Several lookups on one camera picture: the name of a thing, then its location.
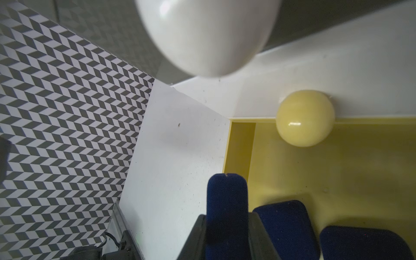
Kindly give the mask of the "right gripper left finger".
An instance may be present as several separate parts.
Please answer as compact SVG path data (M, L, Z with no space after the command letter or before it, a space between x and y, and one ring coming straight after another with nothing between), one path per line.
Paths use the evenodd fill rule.
M177 260L205 260L206 215L200 214Z

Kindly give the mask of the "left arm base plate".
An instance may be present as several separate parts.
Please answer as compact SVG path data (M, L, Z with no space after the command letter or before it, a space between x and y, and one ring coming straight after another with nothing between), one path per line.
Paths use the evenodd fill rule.
M111 238L118 249L113 252L103 253L106 241L100 246L84 246L75 248L68 256L62 257L62 260L143 260L144 257L139 252L131 232L125 230L122 233L120 242L117 242L115 237L108 232L105 235Z

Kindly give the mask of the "navy brooch box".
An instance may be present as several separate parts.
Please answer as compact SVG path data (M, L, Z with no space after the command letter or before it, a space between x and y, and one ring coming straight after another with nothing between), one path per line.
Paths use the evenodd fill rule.
M208 182L206 210L207 260L249 260L248 187L233 173L213 175Z
M415 259L408 244L389 230L328 226L319 239L325 260Z
M282 260L318 260L319 243L305 205L299 200L259 206L253 210L263 223Z

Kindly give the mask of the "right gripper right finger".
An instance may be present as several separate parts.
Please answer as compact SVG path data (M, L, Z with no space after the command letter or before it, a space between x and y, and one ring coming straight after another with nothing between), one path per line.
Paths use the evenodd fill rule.
M249 246L252 260L280 260L273 243L255 212L249 213Z

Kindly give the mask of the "three-drawer storage cabinet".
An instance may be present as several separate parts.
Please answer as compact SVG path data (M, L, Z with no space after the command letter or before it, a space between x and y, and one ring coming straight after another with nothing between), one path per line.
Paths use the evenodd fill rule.
M249 209L299 200L316 234L386 229L416 249L416 3L282 45L230 76L153 85L120 209L146 260L175 260L209 179Z

